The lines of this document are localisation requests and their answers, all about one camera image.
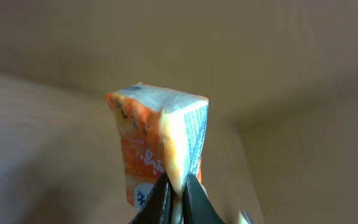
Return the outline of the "small orange snack packet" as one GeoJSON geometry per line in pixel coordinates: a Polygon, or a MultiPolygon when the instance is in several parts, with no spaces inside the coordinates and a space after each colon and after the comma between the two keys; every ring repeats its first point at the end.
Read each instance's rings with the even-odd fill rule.
{"type": "Polygon", "coordinates": [[[145,205],[154,184],[166,173],[176,194],[189,174],[201,175],[201,154],[209,100],[169,88],[137,83],[110,92],[106,101],[121,139],[127,201],[145,205]]]}

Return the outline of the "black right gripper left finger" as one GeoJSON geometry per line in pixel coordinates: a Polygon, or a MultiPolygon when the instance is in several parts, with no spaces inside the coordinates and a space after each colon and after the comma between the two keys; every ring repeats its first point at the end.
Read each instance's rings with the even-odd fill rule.
{"type": "Polygon", "coordinates": [[[145,205],[129,224],[171,224],[172,186],[164,172],[154,184],[145,205]]]}

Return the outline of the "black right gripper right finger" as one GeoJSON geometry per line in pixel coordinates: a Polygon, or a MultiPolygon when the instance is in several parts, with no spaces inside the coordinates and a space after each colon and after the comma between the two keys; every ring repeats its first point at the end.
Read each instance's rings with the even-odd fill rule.
{"type": "Polygon", "coordinates": [[[184,224],[224,224],[193,174],[186,177],[182,211],[184,224]]]}

